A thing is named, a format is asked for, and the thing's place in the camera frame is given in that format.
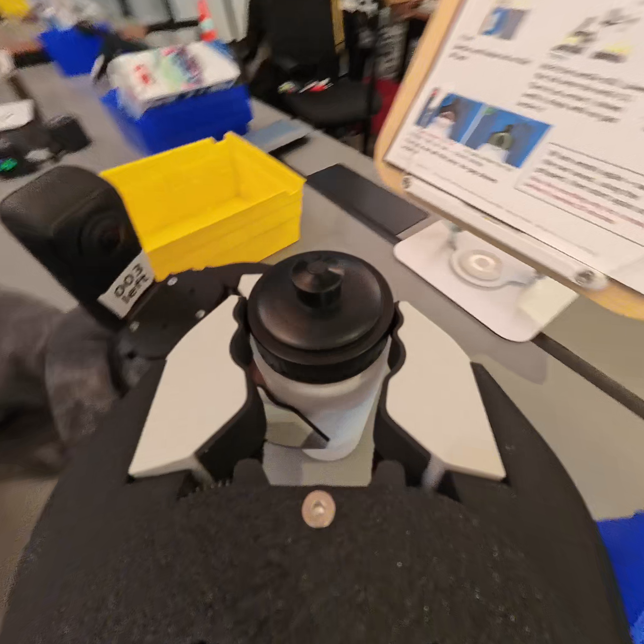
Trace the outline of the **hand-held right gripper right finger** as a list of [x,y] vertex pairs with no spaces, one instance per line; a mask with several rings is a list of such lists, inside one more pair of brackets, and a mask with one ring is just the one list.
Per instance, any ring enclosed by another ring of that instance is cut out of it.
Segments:
[[413,487],[436,489],[448,473],[505,479],[467,353],[409,302],[396,304],[394,318],[375,456],[398,463]]

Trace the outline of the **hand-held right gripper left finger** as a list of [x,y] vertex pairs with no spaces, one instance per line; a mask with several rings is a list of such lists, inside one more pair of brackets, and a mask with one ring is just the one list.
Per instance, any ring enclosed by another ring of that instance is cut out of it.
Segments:
[[229,296],[165,359],[128,474],[190,471],[201,482],[232,479],[237,463],[261,454],[263,403],[250,373],[246,301]]

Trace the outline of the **white plastic bottle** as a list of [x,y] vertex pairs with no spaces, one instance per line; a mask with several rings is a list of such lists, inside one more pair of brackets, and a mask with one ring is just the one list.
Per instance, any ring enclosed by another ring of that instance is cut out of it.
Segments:
[[379,397],[388,369],[391,340],[387,339],[378,358],[350,379],[325,384],[292,381],[275,372],[260,355],[252,339],[255,366],[269,393],[294,407],[329,438],[323,449],[301,449],[316,461],[332,462],[348,456],[358,446],[368,417]]

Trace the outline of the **black bottle lid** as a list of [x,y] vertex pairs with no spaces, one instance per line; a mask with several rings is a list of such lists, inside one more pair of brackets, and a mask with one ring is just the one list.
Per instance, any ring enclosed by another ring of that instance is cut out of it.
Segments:
[[247,329],[263,362],[305,384],[362,374],[383,353],[395,318],[388,282],[369,262],[311,251],[271,266],[247,298]]

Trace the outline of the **yellow plastic bin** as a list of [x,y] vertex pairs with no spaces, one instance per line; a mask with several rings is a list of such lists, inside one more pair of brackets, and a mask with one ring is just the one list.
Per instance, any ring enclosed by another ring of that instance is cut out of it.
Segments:
[[305,178],[233,132],[100,176],[122,198],[157,280],[261,262],[301,236]]

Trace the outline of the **blue plastic bin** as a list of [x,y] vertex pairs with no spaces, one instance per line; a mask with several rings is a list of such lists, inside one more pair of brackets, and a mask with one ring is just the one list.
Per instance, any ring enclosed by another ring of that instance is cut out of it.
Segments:
[[233,132],[245,136],[253,119],[246,85],[173,101],[133,118],[119,103],[117,90],[100,99],[125,140],[144,155],[213,138],[221,141]]
[[622,595],[634,643],[643,642],[643,511],[604,519],[598,529]]
[[78,22],[69,28],[48,28],[39,41],[64,76],[84,76],[91,74],[110,30],[106,22]]

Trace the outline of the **person's left forearm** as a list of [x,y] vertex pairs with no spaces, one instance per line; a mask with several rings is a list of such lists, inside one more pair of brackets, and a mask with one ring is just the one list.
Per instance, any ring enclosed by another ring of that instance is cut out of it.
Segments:
[[51,475],[119,398],[115,333],[1,289],[1,467]]

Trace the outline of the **black power adapter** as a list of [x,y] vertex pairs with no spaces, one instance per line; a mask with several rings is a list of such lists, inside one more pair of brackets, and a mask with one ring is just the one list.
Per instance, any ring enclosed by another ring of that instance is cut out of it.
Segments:
[[76,153],[93,143],[81,122],[74,115],[60,115],[44,123],[49,148],[55,155]]

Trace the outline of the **white document stand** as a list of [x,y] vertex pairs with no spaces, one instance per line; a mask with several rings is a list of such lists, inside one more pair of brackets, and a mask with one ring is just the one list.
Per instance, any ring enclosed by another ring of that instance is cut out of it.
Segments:
[[437,221],[394,246],[397,260],[503,339],[531,341],[577,299],[471,232]]

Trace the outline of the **silver pouch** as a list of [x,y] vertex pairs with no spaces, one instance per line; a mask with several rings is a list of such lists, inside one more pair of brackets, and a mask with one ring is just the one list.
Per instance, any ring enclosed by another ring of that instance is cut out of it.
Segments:
[[312,132],[310,125],[300,120],[283,119],[250,131],[244,138],[256,148],[272,154],[282,148],[306,141]]

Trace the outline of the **colourful puzzle box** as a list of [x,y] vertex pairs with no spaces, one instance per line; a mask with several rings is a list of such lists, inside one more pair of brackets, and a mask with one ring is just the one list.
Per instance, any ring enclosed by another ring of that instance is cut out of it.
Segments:
[[220,43],[194,42],[125,53],[107,66],[117,103],[139,119],[152,108],[206,93],[227,90],[240,67]]

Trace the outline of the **wooden clipboard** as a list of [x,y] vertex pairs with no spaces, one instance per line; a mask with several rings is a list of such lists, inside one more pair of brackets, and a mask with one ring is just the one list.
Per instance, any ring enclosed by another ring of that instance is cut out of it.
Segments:
[[411,117],[414,103],[421,97],[430,72],[438,65],[440,56],[447,53],[447,42],[455,33],[458,18],[473,4],[474,1],[439,1],[376,141],[374,160],[379,177],[386,187],[409,204],[453,224],[457,231],[473,234],[485,248],[504,252],[535,269],[538,278],[552,278],[612,313],[642,321],[643,295],[636,290],[552,249],[541,239],[466,205],[386,160],[396,138],[403,132],[407,118]]

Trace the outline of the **orange traffic cone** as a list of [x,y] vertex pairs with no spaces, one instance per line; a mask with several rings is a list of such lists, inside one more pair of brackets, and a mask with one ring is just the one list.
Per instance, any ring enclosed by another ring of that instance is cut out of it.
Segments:
[[218,33],[207,1],[197,1],[197,11],[200,40],[206,43],[216,41],[218,39]]

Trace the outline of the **instruction sheet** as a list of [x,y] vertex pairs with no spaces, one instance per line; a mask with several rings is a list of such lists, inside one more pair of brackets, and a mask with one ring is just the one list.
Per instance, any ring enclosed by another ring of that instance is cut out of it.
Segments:
[[447,1],[383,161],[643,293],[643,2]]

